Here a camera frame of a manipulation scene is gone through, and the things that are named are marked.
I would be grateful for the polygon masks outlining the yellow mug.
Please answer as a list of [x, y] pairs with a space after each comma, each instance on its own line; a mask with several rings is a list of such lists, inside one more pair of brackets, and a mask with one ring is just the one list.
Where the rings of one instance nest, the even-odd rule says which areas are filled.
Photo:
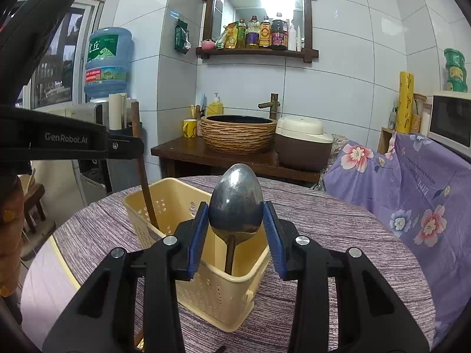
[[185, 138], [195, 138], [198, 133], [198, 121], [196, 119], [185, 119], [183, 121], [182, 131]]

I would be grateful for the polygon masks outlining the cream plastic utensil basket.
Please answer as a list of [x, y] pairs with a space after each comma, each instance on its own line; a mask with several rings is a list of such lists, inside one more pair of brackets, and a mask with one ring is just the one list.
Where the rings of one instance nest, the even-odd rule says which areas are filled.
[[[157, 225], [141, 190], [122, 201], [142, 248], [174, 234], [177, 226], [192, 220], [201, 202], [210, 202], [215, 175], [167, 178], [150, 185]], [[237, 245], [230, 275], [224, 272], [227, 246], [212, 229], [207, 232], [198, 272], [191, 281], [176, 283], [177, 300], [188, 310], [223, 332], [234, 332], [255, 305], [255, 295], [270, 257], [263, 228]]]

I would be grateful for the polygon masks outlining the yellow label sauce bottle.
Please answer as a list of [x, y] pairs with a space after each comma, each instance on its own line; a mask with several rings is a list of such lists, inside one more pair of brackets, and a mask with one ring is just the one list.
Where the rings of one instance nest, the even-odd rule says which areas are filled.
[[271, 46], [271, 23], [267, 16], [263, 18], [263, 21], [259, 26], [259, 47], [269, 48]]

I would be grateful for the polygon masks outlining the green hanging packet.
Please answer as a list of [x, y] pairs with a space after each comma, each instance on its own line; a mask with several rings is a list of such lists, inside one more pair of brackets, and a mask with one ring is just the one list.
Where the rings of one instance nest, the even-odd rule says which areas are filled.
[[175, 27], [174, 50], [180, 54], [187, 54], [191, 48], [188, 24], [178, 19]]

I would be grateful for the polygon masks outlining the pink small bowl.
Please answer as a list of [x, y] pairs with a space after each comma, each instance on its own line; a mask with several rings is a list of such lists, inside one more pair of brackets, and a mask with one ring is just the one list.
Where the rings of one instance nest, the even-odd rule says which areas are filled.
[[201, 49], [203, 51], [210, 51], [215, 49], [215, 42], [213, 40], [204, 40], [201, 42]]

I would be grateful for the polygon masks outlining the brown wooden chopstick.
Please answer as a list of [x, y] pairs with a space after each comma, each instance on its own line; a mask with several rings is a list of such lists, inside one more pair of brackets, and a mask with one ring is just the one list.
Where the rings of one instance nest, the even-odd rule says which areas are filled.
[[[141, 140], [140, 112], [139, 112], [139, 103], [137, 101], [131, 103], [131, 111], [132, 111], [132, 134], [134, 137], [137, 137], [139, 140]], [[144, 161], [143, 155], [137, 158], [137, 169], [140, 176], [140, 185], [141, 185], [142, 193], [144, 196], [149, 220], [156, 229], [159, 229], [157, 217], [156, 217], [155, 210], [152, 204], [152, 196], [151, 196], [149, 186], [148, 186], [148, 179], [147, 179], [147, 173], [146, 173], [145, 161]]]

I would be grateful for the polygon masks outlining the blue water jug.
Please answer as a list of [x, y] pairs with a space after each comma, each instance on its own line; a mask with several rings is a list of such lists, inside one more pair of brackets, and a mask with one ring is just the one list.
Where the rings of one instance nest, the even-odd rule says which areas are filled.
[[132, 33], [121, 27], [94, 31], [89, 38], [84, 93], [91, 100], [128, 92]]

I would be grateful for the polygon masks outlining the yellow rolled mat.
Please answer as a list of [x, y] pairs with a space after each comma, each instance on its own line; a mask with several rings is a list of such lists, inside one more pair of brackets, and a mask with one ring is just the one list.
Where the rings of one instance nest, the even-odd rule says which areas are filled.
[[398, 111], [396, 131], [408, 134], [411, 126], [414, 100], [414, 75], [401, 71], [399, 76]]

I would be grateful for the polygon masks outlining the woven brown basin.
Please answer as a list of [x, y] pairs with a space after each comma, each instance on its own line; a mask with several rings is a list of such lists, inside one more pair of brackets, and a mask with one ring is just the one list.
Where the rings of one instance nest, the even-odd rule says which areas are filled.
[[251, 155], [272, 148], [277, 120], [257, 116], [214, 115], [200, 122], [204, 142], [227, 154]]

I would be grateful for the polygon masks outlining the white microwave oven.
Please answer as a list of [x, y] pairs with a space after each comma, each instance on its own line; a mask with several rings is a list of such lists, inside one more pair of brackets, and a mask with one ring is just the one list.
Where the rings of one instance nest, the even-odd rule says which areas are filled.
[[468, 92], [434, 92], [428, 137], [470, 159], [470, 115]]

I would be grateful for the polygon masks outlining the yellow soap dispenser bottle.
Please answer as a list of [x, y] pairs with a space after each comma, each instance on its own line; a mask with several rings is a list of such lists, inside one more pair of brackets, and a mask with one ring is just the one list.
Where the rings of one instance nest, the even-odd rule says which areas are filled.
[[220, 101], [218, 92], [214, 93], [214, 99], [207, 105], [206, 116], [223, 115], [223, 103]]

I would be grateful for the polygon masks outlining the metal spoon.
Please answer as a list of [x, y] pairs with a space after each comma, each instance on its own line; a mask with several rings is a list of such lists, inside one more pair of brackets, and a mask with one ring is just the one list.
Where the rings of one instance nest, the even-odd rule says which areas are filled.
[[263, 220], [263, 193], [253, 170], [231, 166], [216, 184], [209, 204], [212, 231], [227, 246], [224, 272], [232, 273], [237, 245], [254, 237]]

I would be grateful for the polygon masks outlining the wooden framed wall mirror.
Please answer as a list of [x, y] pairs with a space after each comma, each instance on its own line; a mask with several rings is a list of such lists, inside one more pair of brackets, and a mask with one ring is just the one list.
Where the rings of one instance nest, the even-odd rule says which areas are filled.
[[203, 0], [201, 45], [196, 55], [263, 55], [319, 58], [312, 46], [315, 0]]

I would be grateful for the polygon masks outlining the white brown rice cooker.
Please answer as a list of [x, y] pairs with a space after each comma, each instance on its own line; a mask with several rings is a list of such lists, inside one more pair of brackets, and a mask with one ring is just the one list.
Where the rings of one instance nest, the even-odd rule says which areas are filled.
[[283, 116], [277, 122], [275, 150], [284, 167], [320, 172], [327, 165], [333, 142], [318, 119]]

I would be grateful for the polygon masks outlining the water dispenser machine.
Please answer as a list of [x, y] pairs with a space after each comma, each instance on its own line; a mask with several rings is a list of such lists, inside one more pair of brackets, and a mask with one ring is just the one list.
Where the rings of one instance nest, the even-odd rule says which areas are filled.
[[37, 111], [38, 125], [30, 142], [35, 160], [133, 160], [144, 154], [142, 140], [131, 131], [110, 128], [107, 102], [72, 105], [61, 115]]

